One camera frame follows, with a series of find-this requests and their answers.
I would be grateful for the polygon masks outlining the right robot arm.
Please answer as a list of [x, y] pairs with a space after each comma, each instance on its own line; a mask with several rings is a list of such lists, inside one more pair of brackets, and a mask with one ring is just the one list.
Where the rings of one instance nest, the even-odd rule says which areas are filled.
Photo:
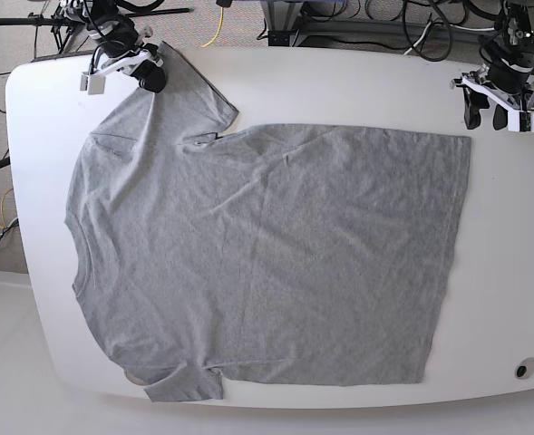
[[162, 5], [153, 1], [136, 5], [129, 1], [62, 1], [63, 15], [83, 24], [96, 42], [88, 69], [82, 73], [80, 89], [90, 95], [104, 93], [106, 77], [115, 72], [137, 80], [139, 86], [159, 93], [167, 84], [158, 46], [145, 43], [152, 36], [149, 27], [137, 31], [134, 22], [121, 11], [138, 15], [150, 13]]

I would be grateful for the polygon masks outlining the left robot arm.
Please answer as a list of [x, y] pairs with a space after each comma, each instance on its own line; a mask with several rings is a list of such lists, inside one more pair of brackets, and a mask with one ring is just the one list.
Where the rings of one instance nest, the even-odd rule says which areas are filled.
[[481, 111], [494, 104], [493, 128], [534, 131], [534, 1], [502, 1], [494, 31], [479, 37], [480, 69], [451, 82], [462, 89], [464, 123], [481, 125]]

